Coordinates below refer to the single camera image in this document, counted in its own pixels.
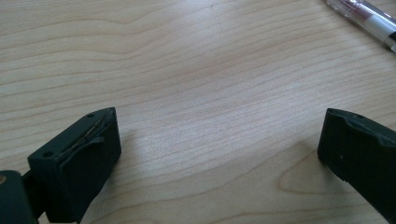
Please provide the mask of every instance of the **pen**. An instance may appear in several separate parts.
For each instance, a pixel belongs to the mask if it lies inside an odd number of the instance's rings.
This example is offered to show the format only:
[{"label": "pen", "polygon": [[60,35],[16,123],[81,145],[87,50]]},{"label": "pen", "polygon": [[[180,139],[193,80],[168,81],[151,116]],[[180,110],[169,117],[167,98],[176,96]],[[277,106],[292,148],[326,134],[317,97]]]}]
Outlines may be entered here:
[{"label": "pen", "polygon": [[396,53],[396,20],[390,15],[363,0],[327,0],[327,4]]}]

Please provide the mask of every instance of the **wood grain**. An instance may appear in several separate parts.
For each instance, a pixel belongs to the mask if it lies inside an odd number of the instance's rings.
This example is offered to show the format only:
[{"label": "wood grain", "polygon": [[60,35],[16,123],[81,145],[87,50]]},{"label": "wood grain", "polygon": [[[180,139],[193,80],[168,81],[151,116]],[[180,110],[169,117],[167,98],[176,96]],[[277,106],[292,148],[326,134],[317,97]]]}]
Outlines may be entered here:
[{"label": "wood grain", "polygon": [[394,60],[322,0],[4,0],[0,169],[115,106],[83,223],[386,223],[316,147],[328,107],[396,129]]}]

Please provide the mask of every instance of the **pen barrel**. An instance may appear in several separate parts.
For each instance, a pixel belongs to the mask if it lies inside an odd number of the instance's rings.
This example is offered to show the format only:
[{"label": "pen barrel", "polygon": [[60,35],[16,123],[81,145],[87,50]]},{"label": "pen barrel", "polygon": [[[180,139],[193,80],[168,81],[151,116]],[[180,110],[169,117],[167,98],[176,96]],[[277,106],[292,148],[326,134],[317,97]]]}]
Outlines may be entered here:
[{"label": "pen barrel", "polygon": [[328,4],[396,52],[396,20],[390,15],[362,0],[328,0]]},{"label": "pen barrel", "polygon": [[392,35],[396,32],[396,20],[370,3],[364,1],[359,3],[350,14],[350,19],[390,48],[395,45]]}]

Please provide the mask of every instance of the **black plastic piece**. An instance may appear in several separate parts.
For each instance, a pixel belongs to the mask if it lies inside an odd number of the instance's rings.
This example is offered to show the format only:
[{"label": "black plastic piece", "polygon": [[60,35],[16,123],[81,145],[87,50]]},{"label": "black plastic piece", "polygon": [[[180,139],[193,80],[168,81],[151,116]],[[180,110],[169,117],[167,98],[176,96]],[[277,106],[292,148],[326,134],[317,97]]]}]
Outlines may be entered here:
[{"label": "black plastic piece", "polygon": [[0,171],[0,223],[38,223],[27,199],[21,175],[16,171]]},{"label": "black plastic piece", "polygon": [[43,212],[50,222],[79,223],[120,154],[116,109],[84,116],[30,155],[23,177],[0,173],[0,223],[37,223]]},{"label": "black plastic piece", "polygon": [[80,222],[120,157],[115,108],[93,112],[50,140],[28,161],[43,186],[50,222]]},{"label": "black plastic piece", "polygon": [[396,223],[396,132],[361,115],[328,109],[318,156]]}]

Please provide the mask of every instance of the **wooden table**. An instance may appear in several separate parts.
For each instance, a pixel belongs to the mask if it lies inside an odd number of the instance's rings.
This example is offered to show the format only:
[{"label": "wooden table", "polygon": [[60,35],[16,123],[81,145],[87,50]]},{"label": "wooden table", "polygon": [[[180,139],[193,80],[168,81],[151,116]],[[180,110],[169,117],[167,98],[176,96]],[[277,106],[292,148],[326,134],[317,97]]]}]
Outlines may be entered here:
[{"label": "wooden table", "polygon": [[328,107],[396,129],[395,70],[322,0],[4,0],[0,169],[115,106],[82,223],[386,223],[316,149]]}]

